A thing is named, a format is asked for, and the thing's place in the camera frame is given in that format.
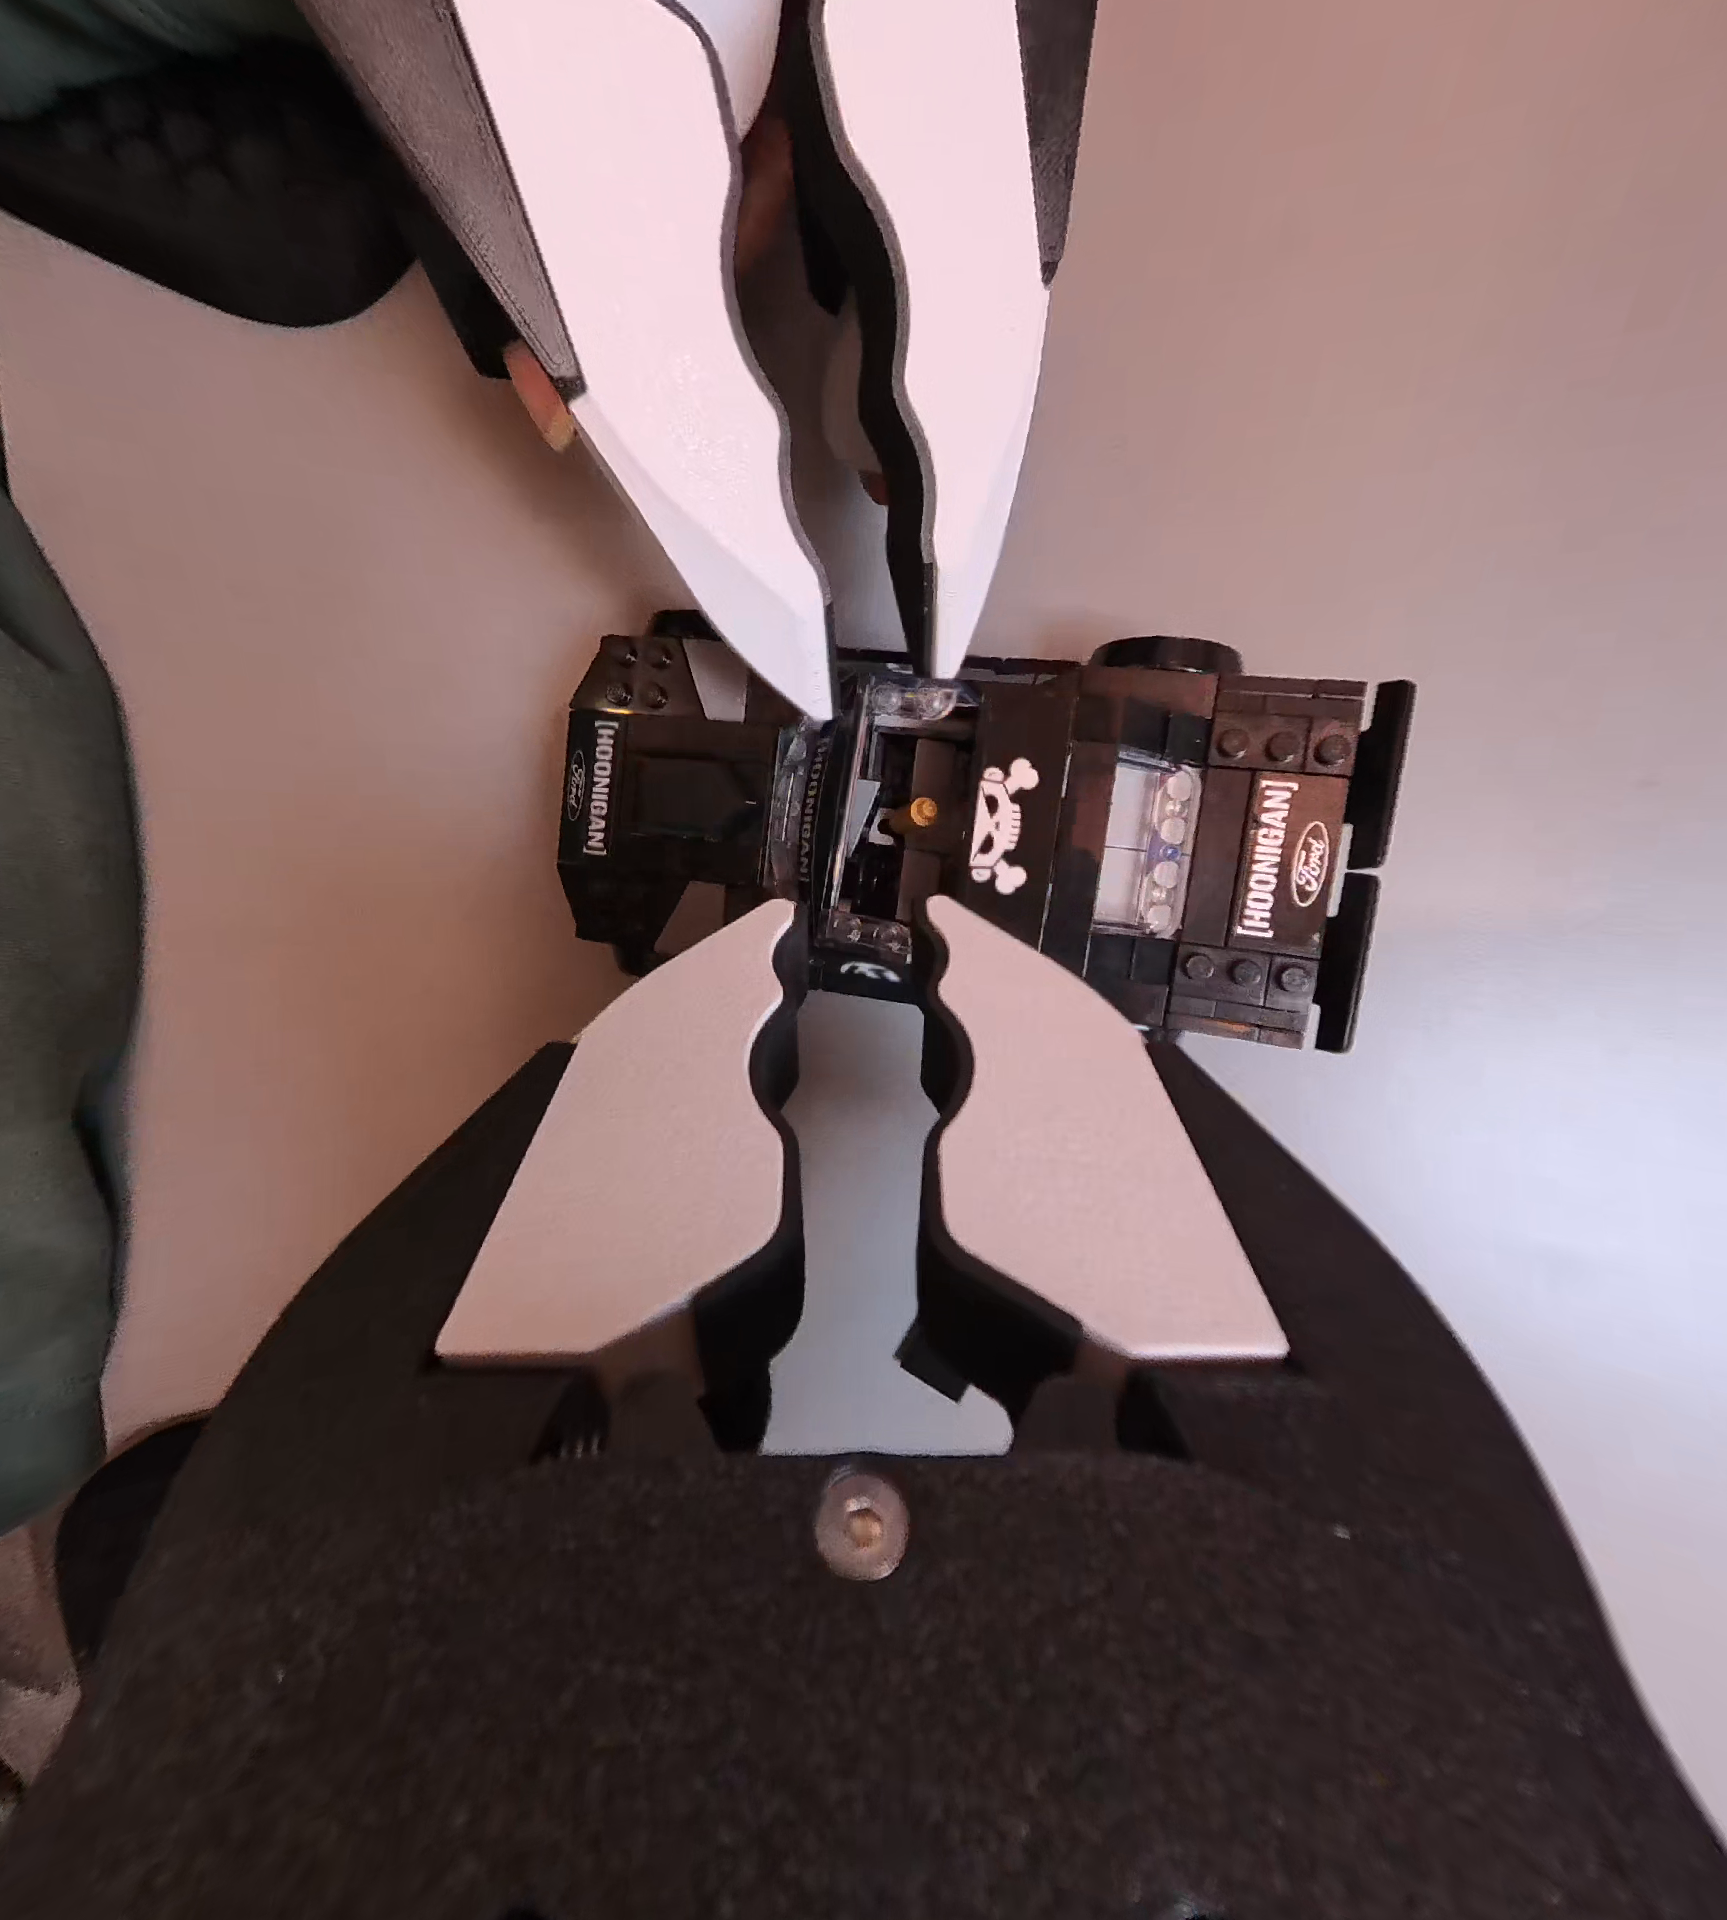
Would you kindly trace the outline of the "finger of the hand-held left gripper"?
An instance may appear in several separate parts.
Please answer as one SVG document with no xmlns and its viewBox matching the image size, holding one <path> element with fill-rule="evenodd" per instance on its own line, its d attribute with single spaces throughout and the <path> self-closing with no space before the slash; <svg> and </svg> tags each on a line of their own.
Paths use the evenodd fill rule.
<svg viewBox="0 0 1727 1920">
<path fill-rule="evenodd" d="M 661 0 L 466 0 L 584 393 L 588 455 L 737 657 L 831 720 L 831 607 L 785 415 L 737 308 L 742 143 L 698 22 Z"/>
<path fill-rule="evenodd" d="M 952 681 L 990 597 L 1047 340 L 1020 4 L 811 4 L 811 74 L 903 628 Z"/>
</svg>

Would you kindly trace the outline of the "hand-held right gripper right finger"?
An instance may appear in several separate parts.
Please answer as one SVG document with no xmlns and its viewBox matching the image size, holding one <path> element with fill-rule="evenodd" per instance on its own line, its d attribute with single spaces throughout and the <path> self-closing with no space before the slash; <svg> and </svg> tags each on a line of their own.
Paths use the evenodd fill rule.
<svg viewBox="0 0 1727 1920">
<path fill-rule="evenodd" d="M 1057 1378 L 1279 1364 L 1289 1336 L 1143 1031 L 952 895 L 923 900 L 923 961 L 933 1353 L 1001 1410 Z"/>
</svg>

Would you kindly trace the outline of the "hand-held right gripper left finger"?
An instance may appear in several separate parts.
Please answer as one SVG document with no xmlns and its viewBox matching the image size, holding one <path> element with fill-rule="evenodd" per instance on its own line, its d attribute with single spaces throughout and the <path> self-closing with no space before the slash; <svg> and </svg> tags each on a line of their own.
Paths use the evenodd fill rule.
<svg viewBox="0 0 1727 1920">
<path fill-rule="evenodd" d="M 759 1446 L 800 1325 L 800 1148 L 785 1122 L 808 933 L 768 900 L 623 988 L 571 1049 L 438 1332 L 449 1364 L 574 1364 L 623 1408 L 696 1402 Z"/>
</svg>

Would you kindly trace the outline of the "black lego car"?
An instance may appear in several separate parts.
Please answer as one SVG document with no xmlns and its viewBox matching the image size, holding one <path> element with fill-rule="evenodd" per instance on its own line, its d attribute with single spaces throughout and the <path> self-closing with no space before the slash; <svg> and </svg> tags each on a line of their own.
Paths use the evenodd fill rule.
<svg viewBox="0 0 1727 1920">
<path fill-rule="evenodd" d="M 1350 1052 L 1409 717 L 1409 681 L 1125 633 L 949 681 L 840 650 L 817 720 L 661 611 L 574 685 L 561 881 L 623 972 L 785 900 L 811 988 L 910 1001 L 916 911 L 952 895 L 1147 1037 Z"/>
</svg>

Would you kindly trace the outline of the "person's left forearm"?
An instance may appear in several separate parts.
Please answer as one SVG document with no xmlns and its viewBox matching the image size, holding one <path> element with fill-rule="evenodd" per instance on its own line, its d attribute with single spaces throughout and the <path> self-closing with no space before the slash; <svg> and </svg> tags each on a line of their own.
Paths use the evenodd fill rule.
<svg viewBox="0 0 1727 1920">
<path fill-rule="evenodd" d="M 0 119 L 40 114 L 78 88 L 218 61 L 254 40 L 316 43 L 291 0 L 0 0 Z"/>
</svg>

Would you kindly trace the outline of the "person's left hand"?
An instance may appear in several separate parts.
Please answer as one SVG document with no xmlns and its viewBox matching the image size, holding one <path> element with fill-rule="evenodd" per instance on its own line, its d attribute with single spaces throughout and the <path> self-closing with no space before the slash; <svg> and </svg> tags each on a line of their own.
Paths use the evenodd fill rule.
<svg viewBox="0 0 1727 1920">
<path fill-rule="evenodd" d="M 540 354 L 528 344 L 508 344 L 506 348 L 506 375 L 512 385 L 512 396 L 523 405 L 523 415 L 536 416 L 540 440 L 556 448 L 556 455 L 571 455 L 574 440 L 578 440 L 578 425 L 574 425 L 574 408 L 563 396 L 563 386 L 551 378 L 551 370 L 540 364 Z"/>
</svg>

